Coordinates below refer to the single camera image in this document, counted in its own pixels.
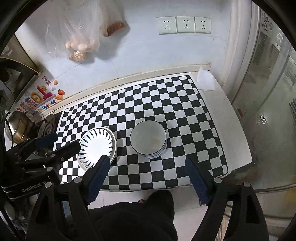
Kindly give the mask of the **person's dark clothing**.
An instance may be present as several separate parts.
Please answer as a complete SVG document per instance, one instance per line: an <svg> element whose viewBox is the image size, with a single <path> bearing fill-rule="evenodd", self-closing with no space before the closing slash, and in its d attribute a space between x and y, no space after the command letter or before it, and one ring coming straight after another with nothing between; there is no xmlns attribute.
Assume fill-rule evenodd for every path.
<svg viewBox="0 0 296 241"><path fill-rule="evenodd" d="M170 191L142 202L118 202L89 211L100 240L178 240Z"/></svg>

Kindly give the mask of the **triple white wall socket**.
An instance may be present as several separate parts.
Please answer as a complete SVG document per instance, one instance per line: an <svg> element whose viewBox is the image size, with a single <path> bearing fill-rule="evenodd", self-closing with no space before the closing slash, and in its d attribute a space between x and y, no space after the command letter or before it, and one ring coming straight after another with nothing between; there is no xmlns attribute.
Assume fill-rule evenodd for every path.
<svg viewBox="0 0 296 241"><path fill-rule="evenodd" d="M157 29L160 35L176 33L211 33L211 19L198 16L158 17Z"/></svg>

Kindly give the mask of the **black range hood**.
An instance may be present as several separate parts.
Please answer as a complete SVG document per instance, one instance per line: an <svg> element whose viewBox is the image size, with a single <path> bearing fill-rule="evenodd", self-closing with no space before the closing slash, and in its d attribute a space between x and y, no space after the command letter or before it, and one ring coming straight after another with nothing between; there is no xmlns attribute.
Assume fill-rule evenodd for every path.
<svg viewBox="0 0 296 241"><path fill-rule="evenodd" d="M10 110L41 73L13 35L1 53L1 105Z"/></svg>

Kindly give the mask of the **white crumpled tissue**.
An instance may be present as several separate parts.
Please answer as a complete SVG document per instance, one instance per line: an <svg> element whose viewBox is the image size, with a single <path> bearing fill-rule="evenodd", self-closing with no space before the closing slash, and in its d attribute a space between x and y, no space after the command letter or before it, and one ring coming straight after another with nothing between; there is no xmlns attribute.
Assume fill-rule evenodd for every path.
<svg viewBox="0 0 296 241"><path fill-rule="evenodd" d="M208 70L200 68L197 74L196 82L199 90L203 90L204 92L215 91L215 78Z"/></svg>

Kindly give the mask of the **white bowl blue rim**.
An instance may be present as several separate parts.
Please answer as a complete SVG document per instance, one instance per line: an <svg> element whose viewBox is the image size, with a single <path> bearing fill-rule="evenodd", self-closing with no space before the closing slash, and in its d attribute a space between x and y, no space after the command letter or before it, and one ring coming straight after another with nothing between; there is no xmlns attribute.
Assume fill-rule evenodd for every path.
<svg viewBox="0 0 296 241"><path fill-rule="evenodd" d="M130 133L130 144L141 156L158 158L167 148L168 137L165 128L154 120L138 123Z"/></svg>

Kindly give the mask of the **plastic bag with red food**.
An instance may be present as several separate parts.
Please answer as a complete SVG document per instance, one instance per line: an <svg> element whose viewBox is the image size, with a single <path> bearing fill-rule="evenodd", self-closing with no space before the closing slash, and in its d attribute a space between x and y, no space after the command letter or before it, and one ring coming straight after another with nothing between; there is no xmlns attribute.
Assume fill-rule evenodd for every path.
<svg viewBox="0 0 296 241"><path fill-rule="evenodd" d="M102 17L100 32L104 37L110 37L125 28L122 14L114 1L100 1L99 6Z"/></svg>

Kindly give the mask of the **black gas stove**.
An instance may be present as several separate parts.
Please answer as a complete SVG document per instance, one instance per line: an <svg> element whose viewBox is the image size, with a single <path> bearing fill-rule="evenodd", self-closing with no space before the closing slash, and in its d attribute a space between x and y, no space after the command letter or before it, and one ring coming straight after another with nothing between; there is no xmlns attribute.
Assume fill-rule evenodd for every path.
<svg viewBox="0 0 296 241"><path fill-rule="evenodd" d="M62 113L50 114L42 121L36 123L35 137L41 138L55 133Z"/></svg>

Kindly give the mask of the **clear plastic bag with eggs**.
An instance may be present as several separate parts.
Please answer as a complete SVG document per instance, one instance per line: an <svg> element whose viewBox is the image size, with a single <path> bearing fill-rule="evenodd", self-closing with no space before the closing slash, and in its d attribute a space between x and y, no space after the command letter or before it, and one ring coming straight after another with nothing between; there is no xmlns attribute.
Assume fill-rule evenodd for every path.
<svg viewBox="0 0 296 241"><path fill-rule="evenodd" d="M51 57L83 62L100 46L100 1L50 1L45 41Z"/></svg>

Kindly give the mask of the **glass sliding door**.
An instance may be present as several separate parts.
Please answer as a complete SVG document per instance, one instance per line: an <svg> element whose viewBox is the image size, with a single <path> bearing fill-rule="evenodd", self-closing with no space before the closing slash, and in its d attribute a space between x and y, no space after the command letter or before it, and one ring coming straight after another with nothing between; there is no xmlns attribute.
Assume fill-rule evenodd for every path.
<svg viewBox="0 0 296 241"><path fill-rule="evenodd" d="M295 183L295 49L263 10L248 69L233 99L252 162L235 171L255 189Z"/></svg>

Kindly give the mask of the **stainless steel pot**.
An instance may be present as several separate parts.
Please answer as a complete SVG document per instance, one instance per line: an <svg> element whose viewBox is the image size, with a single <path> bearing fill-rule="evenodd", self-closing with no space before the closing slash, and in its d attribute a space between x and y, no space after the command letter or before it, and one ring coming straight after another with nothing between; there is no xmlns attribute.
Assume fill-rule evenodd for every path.
<svg viewBox="0 0 296 241"><path fill-rule="evenodd" d="M28 118L27 113L17 110L8 113L5 134L10 141L19 144L34 137L34 127L35 123Z"/></svg>

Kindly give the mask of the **colourful wall sticker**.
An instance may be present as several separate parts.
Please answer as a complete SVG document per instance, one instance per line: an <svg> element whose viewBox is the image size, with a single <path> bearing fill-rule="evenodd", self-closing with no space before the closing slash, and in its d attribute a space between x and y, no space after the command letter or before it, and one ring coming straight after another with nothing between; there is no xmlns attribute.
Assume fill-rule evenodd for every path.
<svg viewBox="0 0 296 241"><path fill-rule="evenodd" d="M48 71L45 71L13 105L13 110L26 113L27 117L33 118L62 101L65 94L59 81Z"/></svg>

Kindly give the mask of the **black white checkered mat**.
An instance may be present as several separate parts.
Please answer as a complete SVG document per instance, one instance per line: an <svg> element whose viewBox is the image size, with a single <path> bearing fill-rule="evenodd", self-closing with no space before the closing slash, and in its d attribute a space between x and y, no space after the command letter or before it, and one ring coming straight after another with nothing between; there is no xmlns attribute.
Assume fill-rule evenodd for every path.
<svg viewBox="0 0 296 241"><path fill-rule="evenodd" d="M228 173L211 114L190 74L144 80L66 107L57 127L59 149L81 149L60 169L68 183L110 157L107 190L134 191L188 185L185 160L214 177Z"/></svg>

